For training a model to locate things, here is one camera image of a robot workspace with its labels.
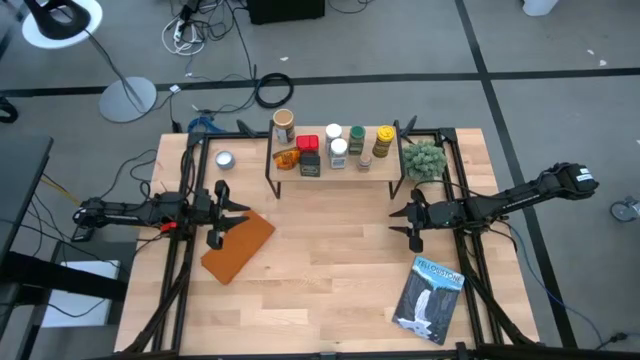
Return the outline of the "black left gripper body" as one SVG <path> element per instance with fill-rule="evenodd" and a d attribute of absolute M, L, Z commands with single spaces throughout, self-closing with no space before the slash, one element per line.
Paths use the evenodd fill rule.
<path fill-rule="evenodd" d="M 216 230 L 219 214 L 216 203 L 212 200 L 207 189 L 194 192 L 192 203 L 192 224 L 196 226 L 210 226 Z"/>

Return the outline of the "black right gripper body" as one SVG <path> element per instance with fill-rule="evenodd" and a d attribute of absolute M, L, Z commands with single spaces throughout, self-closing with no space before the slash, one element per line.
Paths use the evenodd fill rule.
<path fill-rule="evenodd" d="M 425 229 L 455 229 L 467 222 L 462 201 L 441 201 L 425 206 Z"/>

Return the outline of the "orange brown spice pouch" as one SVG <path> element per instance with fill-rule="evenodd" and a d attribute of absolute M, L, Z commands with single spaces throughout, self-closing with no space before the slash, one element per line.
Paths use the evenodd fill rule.
<path fill-rule="evenodd" d="M 279 170 L 292 170 L 299 163 L 301 152 L 297 147 L 278 151 L 272 155 L 275 166 Z"/>

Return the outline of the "dark green pepper tin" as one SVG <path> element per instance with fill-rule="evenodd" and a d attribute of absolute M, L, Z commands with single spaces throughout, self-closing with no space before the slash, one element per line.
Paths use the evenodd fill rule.
<path fill-rule="evenodd" d="M 305 177 L 321 176 L 321 158 L 316 153 L 304 152 L 299 159 L 300 174 Z"/>

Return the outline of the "white-lid bagel seasoning jar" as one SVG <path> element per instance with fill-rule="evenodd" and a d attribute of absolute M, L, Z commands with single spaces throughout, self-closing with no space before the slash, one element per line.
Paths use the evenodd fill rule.
<path fill-rule="evenodd" d="M 348 143 L 343 138 L 331 141 L 329 156 L 332 169 L 343 169 L 346 166 Z"/>
<path fill-rule="evenodd" d="M 331 143 L 338 138 L 342 137 L 342 127 L 339 124 L 331 123 L 325 128 L 325 149 L 329 153 L 331 149 Z"/>

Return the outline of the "tan-lid spice jar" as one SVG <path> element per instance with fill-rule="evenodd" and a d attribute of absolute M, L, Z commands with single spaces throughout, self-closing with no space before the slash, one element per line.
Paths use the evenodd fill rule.
<path fill-rule="evenodd" d="M 281 144 L 289 144 L 295 139 L 295 118 L 289 109 L 278 109 L 272 116 L 275 134 Z"/>

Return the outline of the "wooden shelf with black legs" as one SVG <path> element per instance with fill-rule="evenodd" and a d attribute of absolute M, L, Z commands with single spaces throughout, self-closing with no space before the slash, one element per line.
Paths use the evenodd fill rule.
<path fill-rule="evenodd" d="M 389 146 L 388 154 L 384 158 L 376 157 L 372 152 L 376 143 L 378 129 L 378 126 L 364 126 L 365 137 L 362 154 L 370 156 L 372 160 L 371 166 L 365 171 L 358 166 L 360 155 L 346 155 L 345 167 L 333 169 L 331 167 L 331 158 L 325 145 L 326 127 L 295 125 L 296 135 L 316 135 L 319 138 L 320 176 L 309 177 L 301 175 L 299 164 L 290 170 L 282 170 L 275 165 L 273 154 L 292 148 L 296 145 L 296 142 L 280 143 L 276 133 L 276 126 L 270 120 L 267 132 L 265 177 L 275 197 L 277 199 L 280 198 L 281 185 L 286 182 L 387 182 L 389 184 L 390 198 L 394 199 L 405 178 L 402 144 L 397 135 L 399 128 L 398 124 L 394 123 L 394 138 Z"/>

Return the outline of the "folded orange cloth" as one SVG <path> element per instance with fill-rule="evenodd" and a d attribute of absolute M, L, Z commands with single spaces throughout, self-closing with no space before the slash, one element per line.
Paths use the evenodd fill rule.
<path fill-rule="evenodd" d="M 222 249 L 209 250 L 201 257 L 201 265 L 223 285 L 231 283 L 276 230 L 253 210 L 243 215 L 247 220 L 224 236 Z"/>

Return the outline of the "green potted plant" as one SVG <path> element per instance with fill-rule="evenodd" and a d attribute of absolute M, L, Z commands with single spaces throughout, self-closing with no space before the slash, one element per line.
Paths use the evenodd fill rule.
<path fill-rule="evenodd" d="M 444 150 L 429 141 L 418 141 L 403 148 L 404 169 L 415 182 L 438 180 L 447 165 Z"/>

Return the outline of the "Yellowstone waterfall booklet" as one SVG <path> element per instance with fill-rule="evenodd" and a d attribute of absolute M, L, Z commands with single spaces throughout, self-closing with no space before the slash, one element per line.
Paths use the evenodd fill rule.
<path fill-rule="evenodd" d="M 465 277 L 416 256 L 392 322 L 437 345 L 445 343 Z"/>

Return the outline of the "yellow-lid spice jar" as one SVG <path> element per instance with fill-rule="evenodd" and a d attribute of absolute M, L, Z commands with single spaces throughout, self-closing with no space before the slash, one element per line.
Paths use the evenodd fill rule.
<path fill-rule="evenodd" d="M 376 131 L 376 141 L 372 148 L 372 154 L 378 158 L 386 157 L 394 138 L 395 128 L 393 126 L 380 126 Z"/>

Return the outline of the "green-lid spice jar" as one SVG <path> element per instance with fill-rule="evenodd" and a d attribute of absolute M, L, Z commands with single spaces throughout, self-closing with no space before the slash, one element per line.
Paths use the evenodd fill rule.
<path fill-rule="evenodd" d="M 363 126 L 352 126 L 349 131 L 348 154 L 360 155 L 364 148 L 366 130 Z"/>

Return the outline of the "floor stand with round base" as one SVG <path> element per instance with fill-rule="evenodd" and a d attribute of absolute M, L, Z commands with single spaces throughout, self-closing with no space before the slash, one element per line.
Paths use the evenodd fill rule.
<path fill-rule="evenodd" d="M 101 94 L 98 107 L 103 118 L 113 123 L 133 122 L 154 107 L 155 85 L 145 77 L 127 77 L 116 67 L 95 37 L 103 20 L 97 0 L 23 0 L 29 10 L 22 23 L 22 35 L 32 46 L 59 50 L 90 42 L 117 77 Z"/>

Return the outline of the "white box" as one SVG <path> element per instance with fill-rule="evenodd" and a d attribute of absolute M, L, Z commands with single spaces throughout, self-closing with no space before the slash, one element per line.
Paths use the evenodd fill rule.
<path fill-rule="evenodd" d="M 116 279 L 116 266 L 100 261 L 69 261 L 62 265 L 75 270 L 86 271 L 103 277 Z M 105 326 L 112 301 L 87 295 L 79 295 L 61 290 L 53 290 L 41 326 L 43 328 Z"/>

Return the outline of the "grey caster wheel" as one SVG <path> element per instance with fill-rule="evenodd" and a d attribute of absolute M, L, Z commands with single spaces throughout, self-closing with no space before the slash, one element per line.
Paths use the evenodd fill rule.
<path fill-rule="evenodd" d="M 640 219 L 640 200 L 628 196 L 622 201 L 616 201 L 610 206 L 610 213 L 623 223 Z"/>

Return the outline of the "black desk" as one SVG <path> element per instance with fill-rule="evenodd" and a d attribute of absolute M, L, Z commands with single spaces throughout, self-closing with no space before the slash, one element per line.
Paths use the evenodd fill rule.
<path fill-rule="evenodd" d="M 52 144 L 49 136 L 0 134 L 0 264 L 12 246 Z"/>

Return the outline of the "black box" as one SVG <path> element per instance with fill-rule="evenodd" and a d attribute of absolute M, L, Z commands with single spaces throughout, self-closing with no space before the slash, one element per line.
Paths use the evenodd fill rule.
<path fill-rule="evenodd" d="M 325 0 L 246 0 L 251 23 L 317 19 L 325 15 Z"/>

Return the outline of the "white container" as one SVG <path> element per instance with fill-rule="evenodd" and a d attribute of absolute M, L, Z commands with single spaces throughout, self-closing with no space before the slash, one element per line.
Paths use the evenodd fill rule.
<path fill-rule="evenodd" d="M 523 0 L 523 12 L 532 17 L 548 15 L 559 0 Z"/>

